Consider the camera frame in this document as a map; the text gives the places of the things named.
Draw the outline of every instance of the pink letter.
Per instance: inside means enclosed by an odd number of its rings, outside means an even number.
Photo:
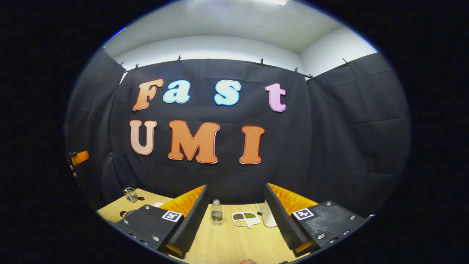
[[[285,90],[280,89],[280,85],[277,83],[266,86],[265,90],[269,92],[270,108],[275,112],[285,111],[287,106],[280,102],[280,96],[285,95]]]

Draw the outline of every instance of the plastic bottle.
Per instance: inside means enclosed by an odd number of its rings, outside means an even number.
[[[211,211],[212,224],[221,225],[221,220],[223,218],[223,210],[221,209],[219,200],[213,200]]]

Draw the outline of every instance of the human hand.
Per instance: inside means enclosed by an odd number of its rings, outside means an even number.
[[[255,263],[254,261],[252,261],[250,259],[245,259],[245,260],[241,261],[239,264],[257,264],[257,263]]]

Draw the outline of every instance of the white divided plate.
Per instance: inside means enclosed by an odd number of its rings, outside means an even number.
[[[253,218],[246,218],[244,215],[245,213],[251,213],[255,217]],[[235,214],[242,214],[243,219],[234,219]],[[231,219],[233,220],[234,225],[236,226],[247,226],[249,228],[252,228],[253,225],[257,225],[261,222],[261,220],[257,217],[255,212],[236,212],[231,214]]]

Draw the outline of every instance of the black fabric backdrop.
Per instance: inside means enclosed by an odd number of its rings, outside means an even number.
[[[380,53],[308,82],[311,161],[303,193],[368,217],[398,183],[410,149],[403,87]]]
[[[104,51],[80,76],[68,105],[67,152],[88,150],[77,167],[77,181],[97,210],[122,196],[128,186],[176,197],[203,184],[211,199],[224,204],[263,202],[267,182],[317,202],[333,200],[367,217],[392,192],[410,145],[410,120],[402,87],[386,60],[371,54],[305,81],[278,67],[234,60],[183,60],[130,70]],[[148,108],[133,111],[141,83],[162,78]],[[165,103],[163,94],[176,80],[190,82],[190,99]],[[215,85],[241,84],[239,101],[217,105]],[[284,112],[269,106],[265,86],[286,90]],[[147,120],[157,122],[153,152],[136,153],[130,144],[130,120],[140,120],[145,145]],[[183,120],[194,136],[204,122],[215,122],[216,164],[171,160],[172,130]],[[265,129],[255,165],[239,163],[246,125]]]

